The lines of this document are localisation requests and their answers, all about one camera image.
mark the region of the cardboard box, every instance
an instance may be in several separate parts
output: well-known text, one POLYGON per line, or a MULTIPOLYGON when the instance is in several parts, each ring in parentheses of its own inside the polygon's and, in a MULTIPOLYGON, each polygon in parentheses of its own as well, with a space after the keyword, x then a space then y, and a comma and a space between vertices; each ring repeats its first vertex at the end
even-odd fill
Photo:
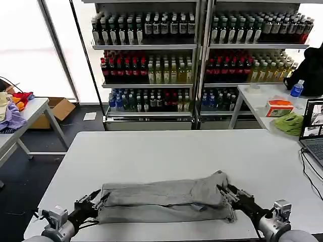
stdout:
MULTIPOLYGON (((48 105, 58 121, 63 121, 75 109, 75 105, 70 103, 66 98, 49 97, 48 99, 48 105)), ((30 129, 50 129, 50 122, 47 120, 45 114, 42 114, 32 124, 30 129)))

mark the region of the orange box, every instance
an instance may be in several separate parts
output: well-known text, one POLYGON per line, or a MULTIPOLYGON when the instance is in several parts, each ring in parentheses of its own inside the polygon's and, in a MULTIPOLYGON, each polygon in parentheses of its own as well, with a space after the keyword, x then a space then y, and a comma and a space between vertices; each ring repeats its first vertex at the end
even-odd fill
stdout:
POLYGON ((294 106, 290 101, 286 100, 272 100, 268 101, 265 106, 267 117, 281 117, 289 114, 294 106))

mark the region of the white table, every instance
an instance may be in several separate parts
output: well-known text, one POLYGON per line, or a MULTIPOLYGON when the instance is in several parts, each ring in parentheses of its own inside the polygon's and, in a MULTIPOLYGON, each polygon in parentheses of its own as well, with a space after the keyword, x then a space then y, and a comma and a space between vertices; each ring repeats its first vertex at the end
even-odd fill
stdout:
MULTIPOLYGON (((266 113, 263 112, 263 107, 265 107, 268 100, 273 98, 275 95, 285 98, 286 100, 290 99, 290 91, 286 89, 286 86, 282 84, 268 84, 268 85, 259 85, 260 92, 259 93, 250 93, 249 90, 250 85, 238 85, 239 95, 237 99, 237 103, 235 109, 232 114, 232 118, 229 123, 229 129, 233 129, 237 116, 239 115, 239 111, 242 105, 242 102, 245 103, 250 108, 252 114, 257 119, 258 123, 263 129, 267 129, 272 133, 284 135, 283 132, 279 131, 274 125, 273 120, 276 117, 266 117, 266 113)), ((307 104, 307 98, 299 97, 297 100, 297 106, 299 108, 294 108, 293 112, 299 115, 304 115, 305 108, 307 104)))
POLYGON ((27 131, 27 129, 44 113, 49 120, 52 128, 56 132, 65 150, 68 150, 69 145, 66 141, 63 131, 57 123, 51 109, 48 106, 48 98, 38 97, 28 101, 25 109, 20 112, 21 116, 27 120, 27 123, 13 134, 0 134, 0 167, 5 163, 8 157, 15 151, 16 144, 18 144, 28 155, 32 158, 33 154, 40 154, 40 152, 30 152, 22 143, 20 137, 27 131))
MULTIPOLYGON (((101 188, 103 183, 201 178, 220 169, 228 174, 232 184, 254 194, 257 204, 263 208, 271 208, 278 199, 291 202, 293 229, 322 233, 323 202, 302 174, 299 149, 297 142, 262 129, 81 132, 75 137, 38 207, 51 209, 60 205, 71 212, 76 199, 101 188)), ((322 182, 310 171, 308 173, 323 191, 322 182)), ((221 220, 103 224, 81 230, 72 240, 256 238, 249 218, 241 211, 237 211, 237 218, 233 224, 221 220)), ((44 220, 34 221, 35 218, 30 221, 25 239, 41 234, 46 225, 44 220)))

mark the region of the purple cloth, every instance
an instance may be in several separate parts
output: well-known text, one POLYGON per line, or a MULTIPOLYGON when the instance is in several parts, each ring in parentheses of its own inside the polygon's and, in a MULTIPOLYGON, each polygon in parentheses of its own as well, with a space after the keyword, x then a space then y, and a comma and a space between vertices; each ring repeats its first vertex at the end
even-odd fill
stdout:
POLYGON ((0 130, 5 128, 17 130, 27 121, 20 115, 18 108, 13 102, 9 102, 5 119, 0 122, 0 130))

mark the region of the gray pants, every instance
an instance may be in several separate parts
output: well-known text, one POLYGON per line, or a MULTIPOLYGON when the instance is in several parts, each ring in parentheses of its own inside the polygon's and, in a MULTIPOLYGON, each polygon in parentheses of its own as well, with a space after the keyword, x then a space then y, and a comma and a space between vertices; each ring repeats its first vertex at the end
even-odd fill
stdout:
POLYGON ((150 184, 104 184, 110 193, 99 211, 100 223, 164 223, 211 219, 234 221, 234 212, 216 185, 226 186, 227 175, 217 171, 196 180, 150 184))

